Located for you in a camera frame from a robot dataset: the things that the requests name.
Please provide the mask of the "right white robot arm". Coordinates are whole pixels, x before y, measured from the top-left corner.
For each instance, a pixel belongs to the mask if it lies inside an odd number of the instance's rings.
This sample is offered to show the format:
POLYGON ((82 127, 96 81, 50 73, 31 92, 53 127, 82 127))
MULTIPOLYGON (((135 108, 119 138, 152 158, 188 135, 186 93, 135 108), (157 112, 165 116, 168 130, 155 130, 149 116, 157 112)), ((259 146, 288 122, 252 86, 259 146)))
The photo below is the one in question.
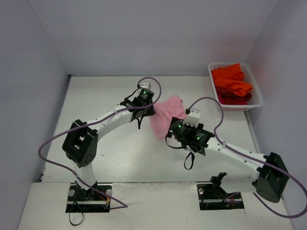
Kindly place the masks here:
POLYGON ((231 176, 221 172, 210 180, 213 194, 224 197, 232 192, 254 192, 261 198, 278 203, 289 177, 283 174, 287 168, 281 156, 254 153, 239 147, 220 143, 214 133, 203 129, 203 124, 191 126, 182 119, 173 117, 166 135, 174 137, 182 150, 188 151, 187 158, 193 163, 196 154, 213 157, 229 163, 246 173, 245 176, 231 176))

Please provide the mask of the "pink t shirt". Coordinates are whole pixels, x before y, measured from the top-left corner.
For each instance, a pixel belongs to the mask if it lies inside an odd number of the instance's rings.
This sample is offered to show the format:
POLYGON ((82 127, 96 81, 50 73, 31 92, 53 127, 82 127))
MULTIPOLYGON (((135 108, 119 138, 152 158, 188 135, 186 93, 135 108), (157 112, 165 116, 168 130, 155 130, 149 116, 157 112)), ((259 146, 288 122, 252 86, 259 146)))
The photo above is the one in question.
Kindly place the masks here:
POLYGON ((149 120, 157 139, 163 139, 166 136, 173 117, 185 119, 187 116, 183 101, 176 94, 153 106, 155 114, 149 117, 149 120))

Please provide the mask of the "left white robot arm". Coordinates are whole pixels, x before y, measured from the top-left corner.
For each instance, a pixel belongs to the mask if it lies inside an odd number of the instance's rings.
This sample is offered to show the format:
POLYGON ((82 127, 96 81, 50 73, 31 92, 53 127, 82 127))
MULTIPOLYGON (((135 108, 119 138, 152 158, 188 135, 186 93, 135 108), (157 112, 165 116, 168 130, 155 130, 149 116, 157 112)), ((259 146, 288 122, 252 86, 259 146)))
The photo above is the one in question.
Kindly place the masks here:
POLYGON ((153 96, 154 93, 151 90, 140 88, 139 95, 132 101, 124 99, 114 110, 98 119, 73 122, 71 128, 103 120, 99 124, 68 133, 62 145, 62 149, 73 165, 73 170, 79 176, 75 182, 80 187, 78 194, 83 200, 90 201, 96 195, 97 180, 94 177, 92 161, 96 157, 99 140, 121 125, 137 120, 140 126, 144 117, 154 115, 154 107, 148 106, 153 102, 153 96))

